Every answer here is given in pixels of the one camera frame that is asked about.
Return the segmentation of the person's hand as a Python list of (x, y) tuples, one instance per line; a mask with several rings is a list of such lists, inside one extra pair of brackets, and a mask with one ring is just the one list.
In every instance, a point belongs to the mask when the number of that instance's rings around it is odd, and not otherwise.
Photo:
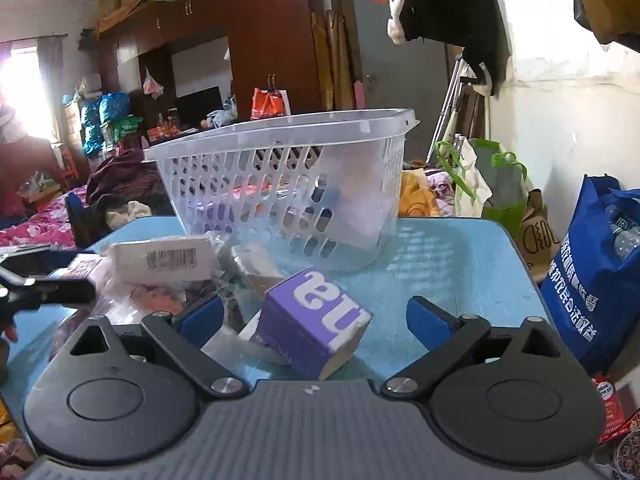
[(6, 324), (0, 327), (1, 338), (5, 341), (9, 341), (11, 344), (16, 344), (18, 341), (17, 328), (14, 324)]

